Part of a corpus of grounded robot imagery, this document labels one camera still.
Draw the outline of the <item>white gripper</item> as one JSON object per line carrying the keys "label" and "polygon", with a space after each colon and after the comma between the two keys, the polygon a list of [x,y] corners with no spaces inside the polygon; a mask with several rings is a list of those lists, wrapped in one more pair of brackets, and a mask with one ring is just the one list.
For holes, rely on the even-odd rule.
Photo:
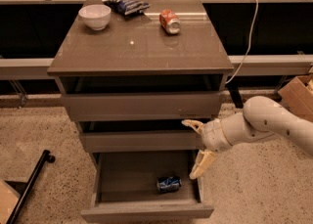
{"label": "white gripper", "polygon": [[231,149],[232,145],[226,139],[220,119],[205,124],[198,120],[184,119],[181,123],[201,134],[202,142],[206,147],[205,150],[198,151],[195,164],[189,174],[189,177],[194,180],[201,177],[213,165],[216,159],[214,152],[224,152]]}

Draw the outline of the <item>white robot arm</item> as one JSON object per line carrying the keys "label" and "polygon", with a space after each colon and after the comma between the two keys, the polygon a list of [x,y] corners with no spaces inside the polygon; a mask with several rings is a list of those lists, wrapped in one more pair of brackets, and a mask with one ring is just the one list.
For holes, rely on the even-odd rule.
{"label": "white robot arm", "polygon": [[197,132],[203,143],[189,175],[191,179],[203,175],[215,161],[217,152],[240,143],[265,142],[282,136],[313,155],[313,123],[263,96],[248,99],[242,112],[224,119],[216,118],[207,123],[184,119],[182,124]]}

